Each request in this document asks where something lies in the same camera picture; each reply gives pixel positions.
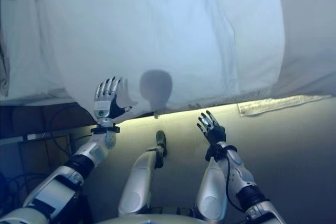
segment silver robot hand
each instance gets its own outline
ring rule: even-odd
[[[121,108],[117,105],[118,86],[121,78],[109,78],[100,83],[94,96],[95,116],[101,126],[113,126],[113,119],[130,111],[131,106]]]

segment white fabric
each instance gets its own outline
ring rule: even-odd
[[[235,31],[242,93],[278,81],[285,47],[280,0],[218,0]]]
[[[214,0],[40,0],[40,4],[45,6],[44,29],[52,36],[52,53],[67,91],[89,110],[96,85],[113,75],[127,78],[129,95],[138,102],[133,115],[238,94],[234,34]],[[171,94],[148,87],[149,82],[155,86],[156,81],[170,81],[159,80],[160,73],[141,82],[152,70],[167,72],[163,78],[171,78]],[[164,101],[153,105],[151,99]]]
[[[281,0],[286,46],[272,97],[336,96],[336,0]]]
[[[24,1],[35,5],[34,0]],[[277,81],[284,40],[279,0],[38,0],[37,6],[37,14],[29,16],[36,20],[18,30],[32,45],[39,41],[35,47],[40,50],[33,54],[39,58],[15,72],[22,79],[34,69],[34,81],[28,89],[15,89],[14,97],[49,95],[53,80],[92,110],[95,86],[115,74],[127,77],[138,115],[153,109],[140,84],[152,69],[172,78],[168,111],[236,97],[238,83],[247,92]],[[57,71],[48,74],[50,70],[60,71],[62,78]],[[21,87],[20,82],[12,84],[13,90]]]
[[[58,96],[64,88],[53,57],[41,43],[36,0],[1,0],[1,29],[10,62],[9,94],[2,105]]]

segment robot forearm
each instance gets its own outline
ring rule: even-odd
[[[118,132],[119,128],[114,127],[113,130]],[[106,127],[97,127],[92,131],[90,140],[28,195],[23,208],[5,216],[0,223],[4,221],[12,224],[17,220],[42,224],[62,217],[62,213],[66,213],[76,202],[77,193],[84,180],[107,157],[115,144],[116,132],[109,131]]]
[[[225,142],[218,144],[222,148],[228,146]],[[226,151],[226,157],[220,158],[217,162],[226,177],[228,197],[237,198],[249,221],[265,223],[265,221],[273,219],[277,221],[275,223],[285,224],[273,204],[263,195],[255,183],[251,172],[244,167],[235,150]]]

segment black cable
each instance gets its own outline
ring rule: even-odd
[[[17,180],[18,178],[29,177],[29,176],[44,176],[44,177],[47,177],[48,174],[44,174],[44,173],[26,173],[26,174],[21,174],[21,175],[15,176],[14,178],[9,178],[8,179],[8,183],[11,183],[14,180]]]
[[[235,224],[241,224],[241,223],[246,223],[246,220],[241,220],[239,222],[236,222]]]
[[[60,146],[58,143],[57,143],[57,141],[56,141],[56,139],[55,139],[55,137],[54,137],[54,134],[53,134],[53,132],[52,132],[52,124],[53,124],[53,122],[54,122],[54,120],[55,120],[55,118],[56,118],[56,116],[60,113],[60,112],[62,112],[63,110],[66,110],[66,109],[70,109],[70,108],[78,108],[78,109],[81,109],[81,110],[84,110],[93,120],[94,120],[94,118],[92,117],[92,115],[90,114],[90,112],[89,111],[87,111],[86,109],[84,109],[83,107],[80,107],[80,106],[77,106],[77,105],[69,105],[69,106],[66,106],[66,107],[63,107],[63,108],[61,108],[60,110],[58,110],[53,116],[52,116],[52,118],[51,118],[51,120],[50,120],[50,123],[49,123],[49,129],[50,129],[50,136],[51,136],[51,140],[53,141],[53,143],[56,145],[56,147],[57,148],[59,148],[62,152],[64,152],[68,157],[71,157],[71,154],[66,150],[66,149],[64,149],[64,148],[62,148],[62,146]]]
[[[29,178],[27,179],[26,182],[24,182],[20,187],[19,187],[19,190],[18,190],[18,193],[17,193],[17,203],[19,205],[19,207],[22,206],[22,203],[21,203],[21,200],[20,200],[20,193],[22,191],[22,189],[28,184],[28,182],[32,181],[32,180],[35,180],[35,179],[42,179],[42,178],[45,178],[45,176],[37,176],[37,177],[33,177],[33,178]]]
[[[89,137],[89,136],[92,136],[92,135],[85,135],[85,136],[81,136],[81,137],[75,138],[74,142],[76,142],[76,141],[78,141],[78,140],[80,140],[82,138]]]
[[[233,204],[233,202],[231,201],[230,197],[229,197],[229,182],[230,182],[230,160],[227,156],[225,156],[227,159],[227,176],[226,176],[226,197],[227,200],[229,201],[229,203],[236,208],[239,212],[244,212],[241,208],[237,207],[235,204]]]

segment white sheet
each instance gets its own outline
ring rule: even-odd
[[[1,29],[9,57],[9,94],[1,105],[21,105],[46,98],[69,98],[40,30],[38,0],[1,0]]]
[[[55,80],[87,109],[92,108],[94,86],[112,74],[128,78],[129,96],[139,102],[136,115],[221,101],[269,87],[278,78],[284,38],[279,0],[38,0],[37,4],[42,55],[52,58],[52,67],[61,72],[62,78]],[[237,57],[226,14],[236,33]],[[141,94],[141,77],[152,69],[168,72],[173,82],[169,100],[155,108]]]

